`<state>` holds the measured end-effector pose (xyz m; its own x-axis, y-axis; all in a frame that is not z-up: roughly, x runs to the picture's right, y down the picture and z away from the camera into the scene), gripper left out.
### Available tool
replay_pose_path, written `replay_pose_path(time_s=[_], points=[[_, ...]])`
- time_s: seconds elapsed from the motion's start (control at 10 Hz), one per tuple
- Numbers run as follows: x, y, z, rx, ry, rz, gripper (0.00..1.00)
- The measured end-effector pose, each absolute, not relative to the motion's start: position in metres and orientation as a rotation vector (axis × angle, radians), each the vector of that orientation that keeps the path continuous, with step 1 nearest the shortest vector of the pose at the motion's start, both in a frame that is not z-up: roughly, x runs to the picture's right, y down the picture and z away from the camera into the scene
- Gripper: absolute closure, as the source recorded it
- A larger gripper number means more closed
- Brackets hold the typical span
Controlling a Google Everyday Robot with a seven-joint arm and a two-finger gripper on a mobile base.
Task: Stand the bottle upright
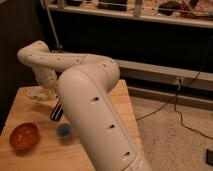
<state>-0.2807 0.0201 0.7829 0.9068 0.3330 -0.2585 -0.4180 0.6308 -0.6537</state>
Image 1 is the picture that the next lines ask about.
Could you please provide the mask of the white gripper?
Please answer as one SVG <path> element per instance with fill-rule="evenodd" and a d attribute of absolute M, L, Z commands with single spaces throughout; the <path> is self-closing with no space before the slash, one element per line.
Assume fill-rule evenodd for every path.
<path fill-rule="evenodd" d="M 55 100 L 57 94 L 53 89 L 57 82 L 57 75 L 53 70 L 50 69 L 39 69 L 35 72 L 37 83 L 47 88 L 45 89 L 45 94 L 42 88 L 32 88 L 27 92 L 27 97 L 32 100 L 44 101 L 45 95 L 48 100 Z"/>

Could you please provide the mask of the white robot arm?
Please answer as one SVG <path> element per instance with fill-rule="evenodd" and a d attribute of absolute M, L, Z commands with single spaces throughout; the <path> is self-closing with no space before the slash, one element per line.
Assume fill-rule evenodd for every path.
<path fill-rule="evenodd" d="M 56 90 L 96 171 L 152 171 L 108 97 L 120 79 L 115 60 L 52 52 L 42 41 L 21 48 L 17 58 L 33 70 L 40 86 Z"/>

